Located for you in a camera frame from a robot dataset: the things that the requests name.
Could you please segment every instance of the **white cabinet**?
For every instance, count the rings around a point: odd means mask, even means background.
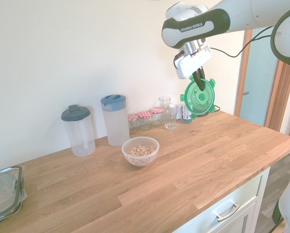
[[[234,218],[217,233],[249,233],[252,225],[255,206],[256,203],[248,207],[244,212]]]
[[[173,233],[254,233],[270,168]]]

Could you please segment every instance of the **drawer handle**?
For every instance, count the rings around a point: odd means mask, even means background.
[[[240,208],[241,205],[240,204],[233,203],[232,206],[234,206],[235,209],[231,213],[229,213],[229,214],[227,214],[226,216],[223,216],[223,217],[220,216],[220,215],[217,215],[217,221],[218,222],[224,221],[227,218],[229,218],[230,216],[232,216],[235,212],[237,212],[237,210]]]

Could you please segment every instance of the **drinking glass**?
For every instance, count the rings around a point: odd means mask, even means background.
[[[169,97],[169,96],[161,96],[159,98],[159,105],[160,105],[161,108],[163,108],[163,106],[165,104],[169,104],[169,103],[171,103],[171,97]]]
[[[163,106],[164,109],[164,126],[168,130],[176,128],[177,105],[168,103]]]

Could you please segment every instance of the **cereal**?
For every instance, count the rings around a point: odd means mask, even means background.
[[[139,146],[138,148],[133,148],[128,154],[132,156],[145,156],[153,153],[153,147],[142,147]]]
[[[128,154],[131,156],[135,156],[135,158],[126,157],[129,163],[135,165],[135,166],[146,166],[153,162],[157,155],[150,156],[148,158],[139,158],[141,156],[146,156],[151,153],[155,152],[155,150],[152,147],[142,147],[139,146],[138,148],[133,148]]]

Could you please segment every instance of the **pitcher lid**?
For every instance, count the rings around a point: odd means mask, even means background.
[[[62,112],[61,119],[64,121],[78,121],[86,118],[89,115],[90,111],[88,108],[71,105],[68,107],[68,110]]]

